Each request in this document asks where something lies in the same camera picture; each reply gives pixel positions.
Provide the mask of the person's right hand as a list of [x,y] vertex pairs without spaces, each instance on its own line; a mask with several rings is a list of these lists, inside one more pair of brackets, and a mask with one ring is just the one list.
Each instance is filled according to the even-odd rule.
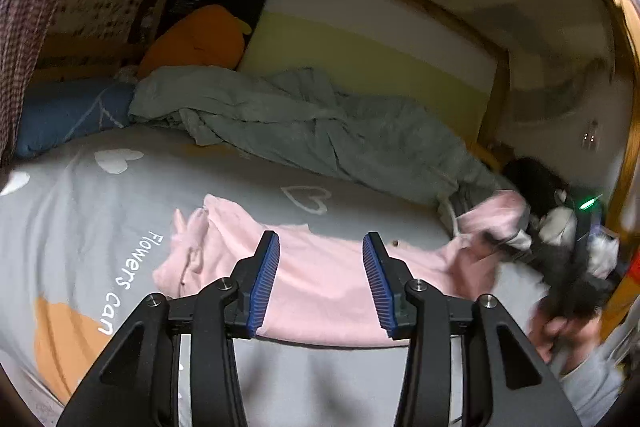
[[567,320],[552,317],[539,303],[529,322],[528,339],[545,362],[551,361],[553,347],[562,343],[567,351],[562,373],[570,373],[600,345],[600,327],[600,312],[589,319]]

